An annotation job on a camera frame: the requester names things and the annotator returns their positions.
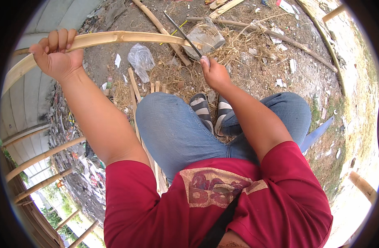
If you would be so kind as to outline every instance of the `right hand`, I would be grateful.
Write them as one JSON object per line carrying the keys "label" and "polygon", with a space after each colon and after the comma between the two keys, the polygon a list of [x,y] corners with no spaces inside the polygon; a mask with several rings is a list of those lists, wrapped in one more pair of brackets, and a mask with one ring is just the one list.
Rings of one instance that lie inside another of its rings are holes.
{"label": "right hand", "polygon": [[225,66],[217,63],[216,60],[210,60],[210,67],[204,59],[199,61],[202,65],[203,75],[208,86],[217,92],[232,85],[231,78],[228,75]]}
{"label": "right hand", "polygon": [[60,83],[83,70],[83,49],[65,52],[71,48],[76,35],[75,29],[54,30],[29,48],[39,68]]}

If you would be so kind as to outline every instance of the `left hand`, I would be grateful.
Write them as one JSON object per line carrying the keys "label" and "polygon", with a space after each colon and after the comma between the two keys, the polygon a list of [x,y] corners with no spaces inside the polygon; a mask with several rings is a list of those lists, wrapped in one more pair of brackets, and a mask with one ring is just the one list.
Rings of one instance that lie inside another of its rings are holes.
{"label": "left hand", "polygon": [[47,38],[42,38],[38,44],[29,48],[39,68],[58,82],[66,81],[83,70],[83,49],[65,53],[71,48],[76,35],[75,29],[60,29],[58,32],[54,30]]}

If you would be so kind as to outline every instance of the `red t-shirt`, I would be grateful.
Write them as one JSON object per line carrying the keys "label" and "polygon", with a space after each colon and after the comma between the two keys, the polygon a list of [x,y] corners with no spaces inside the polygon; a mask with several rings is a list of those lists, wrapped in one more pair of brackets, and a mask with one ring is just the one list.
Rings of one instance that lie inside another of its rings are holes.
{"label": "red t-shirt", "polygon": [[296,143],[283,142],[260,167],[235,158],[198,161],[156,192],[152,170],[136,161],[109,165],[104,239],[112,247],[197,247],[241,192],[233,221],[250,247],[323,247],[333,216]]}

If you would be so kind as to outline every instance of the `knife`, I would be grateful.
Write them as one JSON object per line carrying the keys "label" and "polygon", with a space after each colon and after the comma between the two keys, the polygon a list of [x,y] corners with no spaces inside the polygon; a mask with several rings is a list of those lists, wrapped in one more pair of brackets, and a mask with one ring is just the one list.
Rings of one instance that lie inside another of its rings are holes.
{"label": "knife", "polygon": [[166,14],[166,12],[163,12],[166,16],[166,18],[173,24],[173,26],[177,29],[177,31],[184,37],[184,39],[186,39],[188,41],[188,43],[192,46],[192,48],[195,50],[195,52],[198,54],[198,56],[201,58],[201,59],[204,59],[207,63],[207,65],[210,67],[210,61],[209,61],[209,58],[206,57],[206,56],[202,56],[201,52],[199,51],[199,49],[191,42],[191,40],[186,36],[186,34],[184,34],[184,32],[178,27],[178,25],[172,20],[172,18],[170,18],[170,16],[168,16]]}

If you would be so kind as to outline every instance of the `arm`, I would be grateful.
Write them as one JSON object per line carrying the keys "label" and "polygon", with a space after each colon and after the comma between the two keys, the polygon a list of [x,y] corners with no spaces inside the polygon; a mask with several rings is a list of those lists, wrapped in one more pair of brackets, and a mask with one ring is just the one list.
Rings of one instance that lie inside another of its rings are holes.
{"label": "arm", "polygon": [[82,66],[83,49],[65,53],[76,30],[53,31],[30,47],[41,70],[61,85],[67,103],[97,156],[107,165],[149,160],[126,116],[98,89]]}
{"label": "arm", "polygon": [[219,92],[232,106],[235,115],[260,162],[276,145],[292,141],[283,122],[261,102],[231,83],[227,70],[215,60],[210,67],[201,60],[206,83]]}

